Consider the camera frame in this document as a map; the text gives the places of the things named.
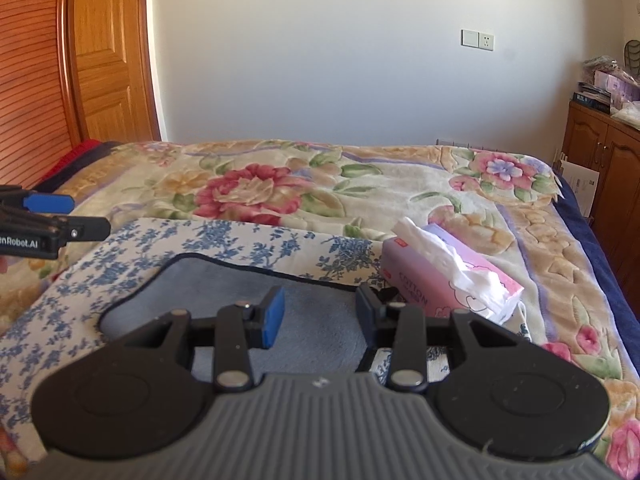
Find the power outlet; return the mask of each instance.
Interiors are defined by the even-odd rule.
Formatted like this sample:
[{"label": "power outlet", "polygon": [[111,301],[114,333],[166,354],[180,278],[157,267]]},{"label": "power outlet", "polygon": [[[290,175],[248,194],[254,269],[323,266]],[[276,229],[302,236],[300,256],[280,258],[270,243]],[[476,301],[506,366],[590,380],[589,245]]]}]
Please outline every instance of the power outlet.
[{"label": "power outlet", "polygon": [[485,34],[484,32],[480,33],[480,48],[483,50],[493,50],[494,41],[495,37],[492,34]]}]

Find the silver screw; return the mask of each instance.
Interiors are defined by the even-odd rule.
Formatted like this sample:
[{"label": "silver screw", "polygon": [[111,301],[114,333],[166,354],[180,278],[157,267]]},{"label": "silver screw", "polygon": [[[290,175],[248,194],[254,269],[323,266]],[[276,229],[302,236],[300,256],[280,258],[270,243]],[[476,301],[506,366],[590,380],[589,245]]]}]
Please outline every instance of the silver screw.
[{"label": "silver screw", "polygon": [[398,386],[411,388],[412,386],[420,386],[424,382],[424,377],[415,370],[398,370],[391,375],[391,380]]},{"label": "silver screw", "polygon": [[224,388],[242,388],[249,383],[249,376],[240,370],[222,372],[216,380]]}]

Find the floral blanket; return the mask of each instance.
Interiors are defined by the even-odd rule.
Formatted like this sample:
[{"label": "floral blanket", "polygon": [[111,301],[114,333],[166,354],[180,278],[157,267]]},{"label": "floral blanket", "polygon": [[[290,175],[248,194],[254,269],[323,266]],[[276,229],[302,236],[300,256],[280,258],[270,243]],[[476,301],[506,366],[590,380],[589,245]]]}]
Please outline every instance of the floral blanket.
[{"label": "floral blanket", "polygon": [[[612,414],[598,454],[623,478],[638,472],[638,373],[588,258],[552,206],[554,175],[534,158],[280,140],[126,144],[59,192],[76,199],[75,214],[107,216],[114,228],[140,217],[209,218],[383,240],[402,216],[439,224],[524,286],[512,330],[523,326],[602,380]],[[91,248],[70,244],[56,262],[0,258],[0,330]],[[27,370],[28,359],[0,354],[0,386],[11,360]],[[16,456],[5,440],[0,452]]]}]

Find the wooden wardrobe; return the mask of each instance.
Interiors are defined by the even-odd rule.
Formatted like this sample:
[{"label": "wooden wardrobe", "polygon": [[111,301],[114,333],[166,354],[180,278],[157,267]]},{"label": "wooden wardrobe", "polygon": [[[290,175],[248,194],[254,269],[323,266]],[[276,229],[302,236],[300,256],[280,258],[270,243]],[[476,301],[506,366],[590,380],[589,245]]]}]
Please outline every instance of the wooden wardrobe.
[{"label": "wooden wardrobe", "polygon": [[0,0],[0,184],[86,139],[159,139],[146,0]]}]

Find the wooden cabinet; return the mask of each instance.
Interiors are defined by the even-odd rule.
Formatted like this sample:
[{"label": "wooden cabinet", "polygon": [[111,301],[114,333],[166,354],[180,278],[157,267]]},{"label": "wooden cabinet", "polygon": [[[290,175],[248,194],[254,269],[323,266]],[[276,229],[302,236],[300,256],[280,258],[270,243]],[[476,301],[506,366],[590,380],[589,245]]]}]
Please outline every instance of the wooden cabinet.
[{"label": "wooden cabinet", "polygon": [[593,231],[640,317],[640,132],[571,103],[562,150],[600,172]]}]

